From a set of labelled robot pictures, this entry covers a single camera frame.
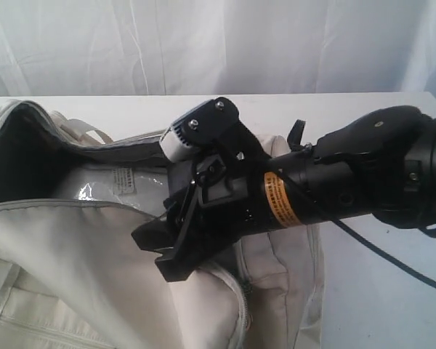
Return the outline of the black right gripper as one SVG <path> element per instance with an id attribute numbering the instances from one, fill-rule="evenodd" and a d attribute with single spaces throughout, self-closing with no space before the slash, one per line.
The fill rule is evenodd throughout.
<path id="1" fill-rule="evenodd" d="M 189 184 L 165 200 L 165 214 L 134 229 L 135 244 L 161 254 L 156 266 L 166 281 L 184 281 L 241 237 L 275 228 L 264 190 L 269 164 L 264 151 L 193 159 Z"/>

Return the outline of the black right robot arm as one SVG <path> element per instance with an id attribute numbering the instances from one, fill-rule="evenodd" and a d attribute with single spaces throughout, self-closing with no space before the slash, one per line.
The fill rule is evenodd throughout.
<path id="1" fill-rule="evenodd" d="M 436 118 L 413 106 L 371 112 L 314 145 L 269 156 L 242 123 L 207 135 L 169 178 L 185 185 L 165 214 L 134 229 L 168 282 L 184 281 L 240 238 L 372 214 L 436 238 Z"/>

